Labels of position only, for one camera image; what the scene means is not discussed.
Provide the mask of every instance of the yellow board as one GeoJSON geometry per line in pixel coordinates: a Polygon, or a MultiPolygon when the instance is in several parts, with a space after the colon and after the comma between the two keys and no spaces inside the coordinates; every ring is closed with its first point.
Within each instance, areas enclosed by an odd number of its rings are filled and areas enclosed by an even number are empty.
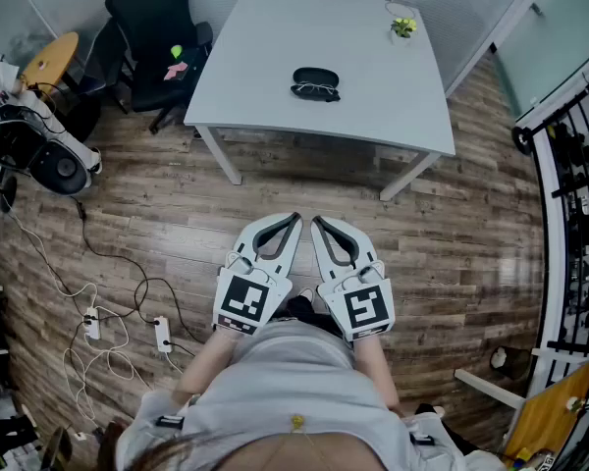
{"type": "MultiPolygon", "coordinates": [[[[74,31],[50,42],[39,51],[22,72],[24,83],[26,85],[38,82],[56,84],[68,69],[78,45],[79,36],[74,31]]],[[[40,85],[39,88],[47,94],[52,90],[49,85],[40,85]]]]}
{"type": "Polygon", "coordinates": [[[523,448],[530,453],[547,448],[558,454],[573,429],[577,414],[567,409],[571,397],[584,399],[589,389],[589,361],[523,405],[509,439],[505,455],[517,455],[523,448]]]}

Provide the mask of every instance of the power strip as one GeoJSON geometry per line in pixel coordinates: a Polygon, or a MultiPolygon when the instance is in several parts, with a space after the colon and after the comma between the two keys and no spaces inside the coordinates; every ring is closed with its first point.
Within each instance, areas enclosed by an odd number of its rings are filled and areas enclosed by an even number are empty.
{"type": "Polygon", "coordinates": [[[170,344],[170,327],[168,318],[159,316],[155,318],[155,337],[157,338],[157,348],[159,352],[172,352],[173,347],[170,344]]]}
{"type": "Polygon", "coordinates": [[[94,340],[100,339],[100,321],[98,321],[98,309],[88,307],[83,316],[85,334],[94,340]]]}

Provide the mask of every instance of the wooden floor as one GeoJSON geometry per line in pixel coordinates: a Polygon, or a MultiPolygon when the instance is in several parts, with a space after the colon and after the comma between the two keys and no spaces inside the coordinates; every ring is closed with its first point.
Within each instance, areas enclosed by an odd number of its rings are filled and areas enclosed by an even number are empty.
{"type": "MultiPolygon", "coordinates": [[[[452,428],[477,445],[494,447],[511,411],[456,381],[453,371],[464,368],[523,393],[523,381],[491,372],[488,358],[500,344],[535,343],[543,282],[541,201],[532,159],[510,140],[512,120],[489,57],[449,106],[456,157],[440,159],[390,203],[380,202],[378,193],[405,165],[406,152],[314,135],[227,131],[229,151],[244,174],[243,185],[233,186],[205,144],[182,125],[183,113],[153,136],[147,130],[152,116],[123,116],[104,106],[89,142],[102,151],[103,172],[80,195],[87,236],[96,249],[131,256],[149,277],[165,277],[186,322],[204,340],[218,267],[245,224],[283,211],[303,216],[294,289],[320,281],[309,220],[322,214],[354,224],[370,235],[393,283],[397,323],[383,340],[404,407],[442,404],[452,428]]],[[[74,201],[24,177],[18,181],[15,211],[43,239],[69,288],[93,281],[98,305],[132,309],[138,269],[85,248],[74,201]]],[[[58,425],[91,432],[94,426],[77,413],[62,369],[80,315],[54,288],[15,222],[2,214],[0,284],[9,298],[8,325],[17,335],[10,346],[19,400],[44,436],[58,425]]],[[[81,312],[90,299],[90,289],[77,297],[81,312]]],[[[168,316],[175,340],[200,349],[182,330],[163,284],[152,285],[142,309],[149,318],[168,316]]],[[[179,374],[157,352],[153,328],[134,314],[126,323],[131,342],[123,351],[144,381],[173,385],[179,374]]],[[[103,324],[103,335],[108,345],[123,338],[116,320],[103,324]]],[[[85,361],[92,357],[82,335],[76,350],[85,361]]],[[[182,351],[171,358],[180,367],[189,361],[182,351]]],[[[110,375],[103,358],[92,365],[88,381],[102,427],[114,416],[134,414],[145,391],[137,379],[110,375]]],[[[95,450],[94,443],[77,444],[75,463],[91,462],[95,450]]]]}

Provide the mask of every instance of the gray shirt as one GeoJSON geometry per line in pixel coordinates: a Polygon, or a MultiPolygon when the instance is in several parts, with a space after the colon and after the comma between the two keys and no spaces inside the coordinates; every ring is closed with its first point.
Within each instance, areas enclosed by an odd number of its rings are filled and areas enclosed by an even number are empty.
{"type": "Polygon", "coordinates": [[[348,347],[322,330],[298,321],[270,323],[241,341],[231,366],[195,405],[179,410],[168,392],[145,394],[120,437],[116,465],[123,470],[146,448],[181,434],[195,437],[183,469],[212,469],[243,445],[289,433],[292,417],[300,415],[305,433],[352,435],[390,470],[467,469],[436,414],[403,421],[352,362],[348,347]],[[165,414],[185,417],[183,428],[156,427],[165,414]],[[413,445],[410,431],[431,435],[436,445],[413,445]]]}

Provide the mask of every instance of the small green plant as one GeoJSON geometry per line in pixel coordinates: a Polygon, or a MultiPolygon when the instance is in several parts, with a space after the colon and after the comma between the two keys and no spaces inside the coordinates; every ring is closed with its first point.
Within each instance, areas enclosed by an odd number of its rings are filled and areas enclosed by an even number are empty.
{"type": "Polygon", "coordinates": [[[410,34],[416,31],[416,21],[407,18],[397,18],[391,24],[391,30],[394,31],[397,36],[410,38],[410,34]]]}

